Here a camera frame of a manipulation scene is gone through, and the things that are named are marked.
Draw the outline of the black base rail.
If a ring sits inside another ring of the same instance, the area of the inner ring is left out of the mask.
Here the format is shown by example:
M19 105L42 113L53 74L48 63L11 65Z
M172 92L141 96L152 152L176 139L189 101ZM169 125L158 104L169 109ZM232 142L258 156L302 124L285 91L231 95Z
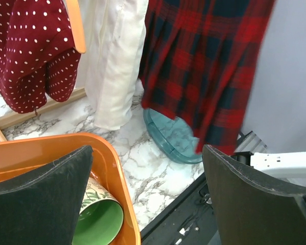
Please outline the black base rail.
M204 174L141 231L141 244L221 244Z

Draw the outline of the wooden clothes rack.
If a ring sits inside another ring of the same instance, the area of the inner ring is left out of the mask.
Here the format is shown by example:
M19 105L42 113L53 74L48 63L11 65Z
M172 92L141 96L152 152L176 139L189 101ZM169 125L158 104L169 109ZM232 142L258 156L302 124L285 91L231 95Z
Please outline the wooden clothes rack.
M0 141L7 141L6 137L4 136L2 129L6 129L8 127L14 126L16 124L19 124L21 122L24 122L30 118L33 118L37 115L41 115L45 112L52 111L54 109L58 109L62 106L66 106L72 102L75 102L79 99L82 99L86 96L85 88L75 88L73 92L71 93L71 96L69 99L65 102L56 102L54 100L49 100L45 106L38 109L36 112L30 112L26 114L18 114L16 112L11 112L7 115L0 117Z

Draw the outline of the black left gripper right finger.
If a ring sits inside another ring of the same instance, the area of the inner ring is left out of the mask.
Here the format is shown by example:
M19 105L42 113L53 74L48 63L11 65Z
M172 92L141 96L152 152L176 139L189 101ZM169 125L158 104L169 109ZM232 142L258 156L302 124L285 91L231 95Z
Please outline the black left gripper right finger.
M202 159L222 244L306 244L306 187L210 145Z

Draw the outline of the red plaid skirt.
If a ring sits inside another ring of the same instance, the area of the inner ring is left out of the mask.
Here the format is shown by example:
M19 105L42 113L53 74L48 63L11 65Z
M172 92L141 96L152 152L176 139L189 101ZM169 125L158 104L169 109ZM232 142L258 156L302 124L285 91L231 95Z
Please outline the red plaid skirt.
M139 79L142 107L179 117L198 138L237 147L274 1L149 1Z

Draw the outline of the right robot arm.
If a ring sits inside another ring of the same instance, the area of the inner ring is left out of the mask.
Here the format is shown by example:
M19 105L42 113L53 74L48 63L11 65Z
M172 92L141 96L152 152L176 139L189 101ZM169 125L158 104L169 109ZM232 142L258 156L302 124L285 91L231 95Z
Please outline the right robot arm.
M306 178L306 152L239 152L233 158L275 178Z

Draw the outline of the red polka dot garment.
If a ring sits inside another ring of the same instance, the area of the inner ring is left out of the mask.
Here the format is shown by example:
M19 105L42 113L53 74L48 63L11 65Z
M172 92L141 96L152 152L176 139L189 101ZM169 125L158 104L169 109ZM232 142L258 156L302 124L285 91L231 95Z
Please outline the red polka dot garment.
M0 94L13 111L68 100L80 57L62 1L0 1Z

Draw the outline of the green floral mug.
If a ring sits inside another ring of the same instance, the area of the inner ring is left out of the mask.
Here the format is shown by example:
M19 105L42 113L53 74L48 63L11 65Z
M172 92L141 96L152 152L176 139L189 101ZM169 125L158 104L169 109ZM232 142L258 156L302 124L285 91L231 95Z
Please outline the green floral mug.
M121 204L98 181L89 178L72 244L110 244L123 221Z

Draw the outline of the orange plastic bin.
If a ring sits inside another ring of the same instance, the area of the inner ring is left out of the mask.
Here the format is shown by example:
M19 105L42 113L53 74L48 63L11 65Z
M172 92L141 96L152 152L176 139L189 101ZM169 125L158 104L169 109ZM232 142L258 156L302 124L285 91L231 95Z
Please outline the orange plastic bin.
M0 182L50 163L84 145L93 149L91 177L121 204L124 222L112 244L141 244L141 234L122 165L115 149L91 133L74 133L0 142Z

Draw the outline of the blue transparent tray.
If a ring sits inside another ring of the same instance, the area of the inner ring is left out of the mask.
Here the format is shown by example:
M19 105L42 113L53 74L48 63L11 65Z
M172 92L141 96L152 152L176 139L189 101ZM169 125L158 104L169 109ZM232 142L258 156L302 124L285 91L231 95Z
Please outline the blue transparent tray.
M183 164L202 162L196 154L198 138L181 118L171 120L153 109L143 110L147 131L158 148L172 161Z

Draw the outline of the white skirt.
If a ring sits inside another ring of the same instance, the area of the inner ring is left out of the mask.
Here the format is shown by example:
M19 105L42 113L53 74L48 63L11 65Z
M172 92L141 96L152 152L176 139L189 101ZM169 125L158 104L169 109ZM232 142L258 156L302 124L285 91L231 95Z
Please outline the white skirt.
M131 105L146 35L148 1L79 1L87 51L77 87L84 87L94 123L118 130L132 117Z

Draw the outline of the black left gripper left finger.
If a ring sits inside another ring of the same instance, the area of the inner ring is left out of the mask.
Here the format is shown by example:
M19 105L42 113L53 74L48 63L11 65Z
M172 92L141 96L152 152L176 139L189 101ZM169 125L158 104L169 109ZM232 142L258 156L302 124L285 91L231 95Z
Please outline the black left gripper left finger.
M85 145L0 182L0 244L71 244L92 152Z

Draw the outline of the orange hanger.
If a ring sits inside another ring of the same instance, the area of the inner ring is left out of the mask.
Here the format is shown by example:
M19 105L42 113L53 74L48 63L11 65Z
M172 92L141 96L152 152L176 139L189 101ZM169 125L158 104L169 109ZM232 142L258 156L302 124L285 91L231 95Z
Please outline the orange hanger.
M78 0L66 0L66 6L70 19L70 26L75 49L80 54L84 54L86 52L86 41Z

